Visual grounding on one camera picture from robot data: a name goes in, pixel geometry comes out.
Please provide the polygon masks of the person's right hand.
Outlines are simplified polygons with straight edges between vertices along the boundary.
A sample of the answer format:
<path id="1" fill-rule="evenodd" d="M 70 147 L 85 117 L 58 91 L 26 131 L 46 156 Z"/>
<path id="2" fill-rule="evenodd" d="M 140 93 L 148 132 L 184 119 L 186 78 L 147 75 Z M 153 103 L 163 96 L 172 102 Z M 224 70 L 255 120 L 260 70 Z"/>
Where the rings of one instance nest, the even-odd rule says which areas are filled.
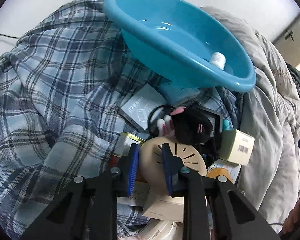
<path id="1" fill-rule="evenodd" d="M 300 215 L 300 198 L 296 202 L 294 209 L 290 211 L 288 217 L 284 221 L 282 227 L 283 233 L 291 232 L 294 229 L 294 225 L 297 223 L 299 215 Z"/>

